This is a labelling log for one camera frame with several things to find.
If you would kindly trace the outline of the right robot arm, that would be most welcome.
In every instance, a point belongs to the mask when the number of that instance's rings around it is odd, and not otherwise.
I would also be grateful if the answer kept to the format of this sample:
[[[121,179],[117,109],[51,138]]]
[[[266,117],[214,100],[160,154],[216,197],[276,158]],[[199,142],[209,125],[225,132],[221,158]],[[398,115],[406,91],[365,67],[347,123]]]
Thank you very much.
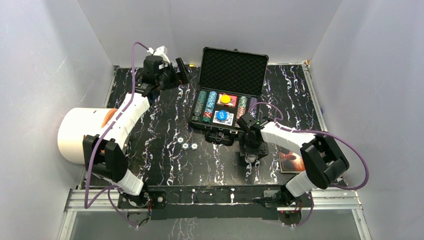
[[[292,177],[277,192],[265,193],[257,200],[259,203],[295,207],[302,195],[315,189],[327,189],[350,167],[329,133],[288,129],[268,117],[259,120],[248,113],[242,115],[237,124],[246,134],[245,143],[249,147],[271,143],[292,151],[303,161],[304,171]]]

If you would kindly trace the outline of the blue small blind button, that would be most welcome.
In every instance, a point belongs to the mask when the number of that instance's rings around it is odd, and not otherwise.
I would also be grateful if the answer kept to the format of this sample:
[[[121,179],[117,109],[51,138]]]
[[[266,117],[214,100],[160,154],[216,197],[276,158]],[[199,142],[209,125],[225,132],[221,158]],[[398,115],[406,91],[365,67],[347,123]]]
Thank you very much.
[[[216,113],[216,118],[220,121],[224,121],[228,119],[228,112],[225,110],[220,110]]]

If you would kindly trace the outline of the yellow round button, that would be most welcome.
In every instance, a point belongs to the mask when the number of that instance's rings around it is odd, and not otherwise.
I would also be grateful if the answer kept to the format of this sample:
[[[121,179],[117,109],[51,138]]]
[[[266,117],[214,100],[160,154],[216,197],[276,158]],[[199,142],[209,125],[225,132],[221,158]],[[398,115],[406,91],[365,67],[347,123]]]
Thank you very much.
[[[220,97],[220,102],[221,103],[223,103],[223,104],[228,104],[228,103],[230,103],[231,102],[231,97],[229,96],[229,95],[226,95],[226,94],[223,94],[221,97]]]

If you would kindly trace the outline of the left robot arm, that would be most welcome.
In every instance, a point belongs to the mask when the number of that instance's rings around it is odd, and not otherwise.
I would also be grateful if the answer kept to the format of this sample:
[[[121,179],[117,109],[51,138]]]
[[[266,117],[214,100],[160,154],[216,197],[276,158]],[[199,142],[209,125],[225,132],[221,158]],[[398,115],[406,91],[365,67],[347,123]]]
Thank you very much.
[[[147,206],[150,198],[143,191],[143,180],[128,168],[125,144],[136,123],[162,91],[189,83],[191,76],[182,58],[176,58],[176,64],[166,62],[163,56],[146,56],[139,76],[135,70],[131,71],[131,92],[126,94],[112,118],[82,140],[86,181],[90,182],[92,175],[107,180],[130,195],[130,202],[137,208]]]

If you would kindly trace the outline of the blue playing card deck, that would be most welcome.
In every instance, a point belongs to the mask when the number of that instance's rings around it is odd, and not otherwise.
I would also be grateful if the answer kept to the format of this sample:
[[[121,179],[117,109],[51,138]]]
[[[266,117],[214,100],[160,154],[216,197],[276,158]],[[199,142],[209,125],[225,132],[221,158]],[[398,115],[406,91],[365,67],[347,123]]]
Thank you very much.
[[[225,126],[232,126],[234,121],[234,114],[226,110],[219,110],[214,112],[212,122]]]

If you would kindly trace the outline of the red playing card deck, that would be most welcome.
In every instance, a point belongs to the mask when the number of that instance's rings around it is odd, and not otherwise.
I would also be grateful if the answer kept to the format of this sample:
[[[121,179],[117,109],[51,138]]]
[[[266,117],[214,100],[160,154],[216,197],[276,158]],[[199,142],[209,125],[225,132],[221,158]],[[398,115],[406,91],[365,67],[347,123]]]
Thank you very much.
[[[229,95],[231,97],[231,102],[228,103],[228,104],[221,103],[220,97],[222,95]],[[218,95],[218,100],[217,100],[216,104],[219,105],[219,106],[225,106],[225,107],[235,108],[236,107],[236,103],[237,103],[237,99],[238,99],[238,97],[236,95],[230,95],[230,94],[220,93]]]

